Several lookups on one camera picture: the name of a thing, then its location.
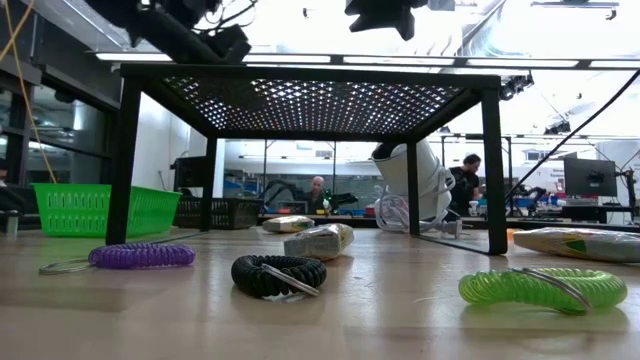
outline coiled keychain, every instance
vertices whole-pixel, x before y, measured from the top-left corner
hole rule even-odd
[[[178,244],[131,243],[103,246],[89,253],[87,260],[59,262],[40,268],[41,275],[66,274],[88,269],[141,269],[159,266],[187,266],[196,258],[196,253],[188,246]],[[72,264],[82,266],[60,269]]]
[[[460,279],[460,296],[472,304],[519,302],[583,315],[610,308],[627,297],[627,286],[604,271],[578,269],[509,269],[479,272]]]
[[[233,263],[231,278],[242,292],[257,298],[299,290],[318,296],[316,288],[327,278],[327,269],[316,259],[247,255]]]

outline black metal table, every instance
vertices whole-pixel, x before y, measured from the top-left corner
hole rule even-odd
[[[216,141],[282,139],[407,144],[410,233],[487,254],[507,251],[500,77],[277,67],[123,64],[107,245],[126,241],[140,96],[144,92],[207,137],[201,231],[211,226]],[[416,144],[482,103],[489,249],[420,235]]]

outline plastic bag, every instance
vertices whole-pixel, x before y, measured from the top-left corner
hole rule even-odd
[[[612,262],[640,262],[640,235],[584,228],[518,231],[514,243],[547,254]]]
[[[284,242],[287,256],[330,260],[340,256],[353,241],[353,229],[344,224],[326,224],[301,231]]]
[[[262,223],[262,229],[275,233],[299,232],[313,227],[313,220],[305,216],[283,216]]]

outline green object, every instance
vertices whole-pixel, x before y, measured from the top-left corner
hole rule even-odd
[[[99,237],[107,233],[111,185],[33,184],[47,236]],[[127,236],[168,231],[179,193],[131,187]]]
[[[610,308],[624,301],[627,286],[619,277],[604,271],[577,269],[535,269],[580,291],[594,309]],[[466,275],[458,284],[460,296],[472,304],[519,302],[580,312],[584,306],[562,289],[526,274],[512,271]]]

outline orange cable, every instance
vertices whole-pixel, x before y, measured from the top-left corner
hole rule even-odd
[[[33,3],[35,2],[35,0],[31,0],[31,3],[29,4],[29,9],[27,10],[28,12],[30,11],[30,9],[33,6]],[[13,27],[11,26],[11,12],[9,11],[9,2],[7,1],[5,3],[5,13],[7,15],[7,25],[9,26],[9,34],[11,35],[11,39],[9,41],[9,44],[7,44],[7,47],[10,45],[13,48],[13,53],[14,56],[16,58],[16,67],[18,68],[18,78],[20,79],[20,88],[22,89],[22,98],[24,99],[25,105],[27,107],[27,114],[29,115],[29,120],[31,120],[31,127],[33,128],[33,133],[36,135],[36,141],[38,141],[38,146],[40,147],[40,154],[42,155],[42,158],[44,159],[44,163],[47,166],[47,170],[49,171],[49,176],[51,177],[51,181],[53,181],[54,184],[57,184],[58,182],[56,181],[56,177],[53,174],[53,169],[51,169],[51,164],[49,163],[49,159],[47,159],[47,155],[44,152],[44,148],[42,147],[42,142],[40,142],[40,135],[38,134],[38,128],[36,127],[36,122],[33,119],[33,112],[31,111],[31,104],[29,102],[29,97],[27,96],[27,88],[24,85],[24,77],[22,75],[22,67],[20,66],[20,58],[18,57],[18,48],[16,47],[16,37],[18,32],[20,31],[20,29],[18,28],[20,26],[20,24],[18,24],[18,27],[16,27],[16,31],[13,31]]]

